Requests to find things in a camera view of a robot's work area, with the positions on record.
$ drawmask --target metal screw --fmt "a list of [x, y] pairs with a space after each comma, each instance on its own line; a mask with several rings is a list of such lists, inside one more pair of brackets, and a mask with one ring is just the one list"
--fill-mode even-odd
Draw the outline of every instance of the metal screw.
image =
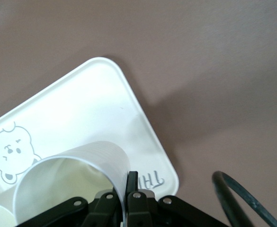
[[135, 192], [135, 193], [133, 194], [133, 197], [136, 198], [136, 199], [139, 199], [141, 196], [142, 196], [142, 195], [141, 195], [140, 193], [138, 193], [138, 192]]
[[79, 205], [81, 205], [81, 201], [78, 200], [78, 201], [74, 202], [73, 205], [74, 205], [74, 206], [79, 206]]
[[172, 199], [170, 199], [170, 198], [164, 198], [163, 202], [166, 203], [166, 204], [171, 204], [172, 203]]
[[112, 199], [113, 198], [113, 195], [112, 194], [108, 194], [107, 196], [106, 196], [106, 198], [109, 200], [109, 199]]

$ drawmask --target brown table surface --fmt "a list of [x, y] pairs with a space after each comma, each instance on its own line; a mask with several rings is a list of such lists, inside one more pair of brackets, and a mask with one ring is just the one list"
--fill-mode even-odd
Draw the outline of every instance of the brown table surface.
[[277, 0], [0, 0], [0, 116], [96, 56], [122, 68], [177, 196], [228, 223], [222, 170], [277, 218]]

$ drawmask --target cable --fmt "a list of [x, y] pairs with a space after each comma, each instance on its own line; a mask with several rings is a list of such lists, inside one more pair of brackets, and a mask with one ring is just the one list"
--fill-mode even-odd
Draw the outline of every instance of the cable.
[[239, 206], [229, 187], [271, 227], [277, 227], [277, 220], [252, 196], [244, 187], [229, 175], [216, 171], [212, 175], [216, 195], [220, 204], [233, 227], [253, 227], [253, 224]]

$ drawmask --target cartoon bear drawing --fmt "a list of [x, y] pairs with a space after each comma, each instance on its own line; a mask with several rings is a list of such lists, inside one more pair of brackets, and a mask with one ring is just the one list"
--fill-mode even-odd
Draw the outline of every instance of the cartoon bear drawing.
[[34, 153], [30, 133], [21, 126], [0, 131], [0, 172], [4, 182], [14, 184], [17, 175], [41, 158]]

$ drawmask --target tray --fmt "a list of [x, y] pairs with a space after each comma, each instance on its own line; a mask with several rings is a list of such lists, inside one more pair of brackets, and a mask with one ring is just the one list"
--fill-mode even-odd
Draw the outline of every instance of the tray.
[[0, 193], [35, 162], [99, 140], [126, 152], [141, 189], [156, 198], [177, 192], [177, 174], [121, 69], [97, 57], [0, 118]]

